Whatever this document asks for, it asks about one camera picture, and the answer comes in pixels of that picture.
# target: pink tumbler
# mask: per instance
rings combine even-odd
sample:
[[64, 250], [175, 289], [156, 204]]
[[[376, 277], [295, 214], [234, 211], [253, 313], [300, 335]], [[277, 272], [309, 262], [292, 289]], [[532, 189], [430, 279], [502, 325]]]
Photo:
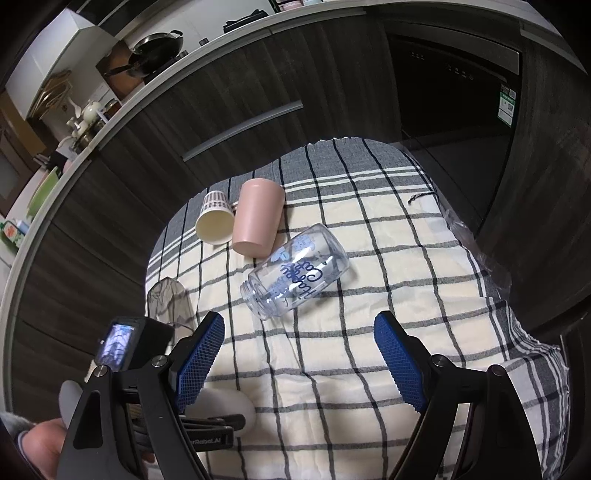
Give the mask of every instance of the pink tumbler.
[[285, 191], [272, 180], [252, 179], [240, 189], [232, 248], [245, 257], [266, 258], [281, 220]]

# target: display screen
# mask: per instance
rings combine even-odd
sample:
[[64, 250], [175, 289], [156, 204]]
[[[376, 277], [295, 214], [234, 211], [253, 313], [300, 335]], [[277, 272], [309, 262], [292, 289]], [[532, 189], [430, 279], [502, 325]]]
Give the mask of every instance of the display screen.
[[96, 364], [109, 365], [113, 372], [121, 370], [134, 330], [135, 328], [131, 325], [119, 323], [113, 325], [109, 336], [103, 342]]

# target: transparent jar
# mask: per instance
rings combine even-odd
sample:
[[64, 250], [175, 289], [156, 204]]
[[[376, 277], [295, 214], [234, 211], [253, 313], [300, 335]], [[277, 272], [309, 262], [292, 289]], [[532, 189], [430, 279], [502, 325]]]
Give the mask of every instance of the transparent jar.
[[260, 319], [280, 317], [318, 295], [348, 268], [349, 259], [339, 241], [317, 223], [251, 271], [240, 294]]

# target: green and white sticker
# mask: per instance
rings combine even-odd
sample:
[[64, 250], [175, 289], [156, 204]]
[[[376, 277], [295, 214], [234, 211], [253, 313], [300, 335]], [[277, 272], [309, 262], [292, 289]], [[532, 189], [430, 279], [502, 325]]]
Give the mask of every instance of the green and white sticker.
[[517, 92], [505, 85], [501, 85], [501, 92], [499, 95], [499, 113], [497, 116], [507, 125], [511, 126], [513, 123], [513, 114], [515, 113], [515, 99], [517, 98]]

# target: green bottle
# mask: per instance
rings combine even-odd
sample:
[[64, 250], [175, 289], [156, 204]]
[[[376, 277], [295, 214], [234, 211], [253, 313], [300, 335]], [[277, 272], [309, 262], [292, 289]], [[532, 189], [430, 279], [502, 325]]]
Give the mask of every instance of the green bottle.
[[0, 231], [2, 232], [0, 233], [2, 241], [9, 247], [18, 250], [25, 238], [25, 234], [22, 233], [10, 220], [0, 223]]

